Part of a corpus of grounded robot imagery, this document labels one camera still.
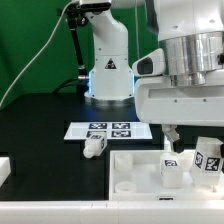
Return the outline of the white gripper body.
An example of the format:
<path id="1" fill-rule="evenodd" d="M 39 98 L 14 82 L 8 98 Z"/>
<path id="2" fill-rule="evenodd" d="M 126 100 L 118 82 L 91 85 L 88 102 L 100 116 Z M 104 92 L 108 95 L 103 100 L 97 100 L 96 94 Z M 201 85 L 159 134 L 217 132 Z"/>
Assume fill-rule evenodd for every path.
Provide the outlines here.
<path id="1" fill-rule="evenodd" d="M 224 78 L 202 86 L 173 87 L 164 76 L 140 78 L 135 86 L 138 119 L 149 124 L 224 126 Z"/>

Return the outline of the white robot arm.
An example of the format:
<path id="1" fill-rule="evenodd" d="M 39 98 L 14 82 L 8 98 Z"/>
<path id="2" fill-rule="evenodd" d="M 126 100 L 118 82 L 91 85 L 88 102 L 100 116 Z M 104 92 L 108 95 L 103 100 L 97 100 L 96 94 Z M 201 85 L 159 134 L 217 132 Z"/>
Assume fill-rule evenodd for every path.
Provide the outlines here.
<path id="1" fill-rule="evenodd" d="M 158 48 L 133 64 L 136 113 L 181 153 L 177 126 L 224 126 L 224 0 L 145 2 Z"/>

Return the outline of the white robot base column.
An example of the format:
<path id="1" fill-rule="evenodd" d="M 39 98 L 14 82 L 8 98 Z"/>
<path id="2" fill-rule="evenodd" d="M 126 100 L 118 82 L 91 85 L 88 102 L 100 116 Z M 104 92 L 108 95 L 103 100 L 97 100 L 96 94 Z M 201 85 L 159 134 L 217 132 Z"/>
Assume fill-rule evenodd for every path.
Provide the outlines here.
<path id="1" fill-rule="evenodd" d="M 88 13 L 94 40 L 94 66 L 89 72 L 85 101 L 99 106 L 134 102 L 134 74 L 128 62 L 128 30 L 110 10 Z"/>

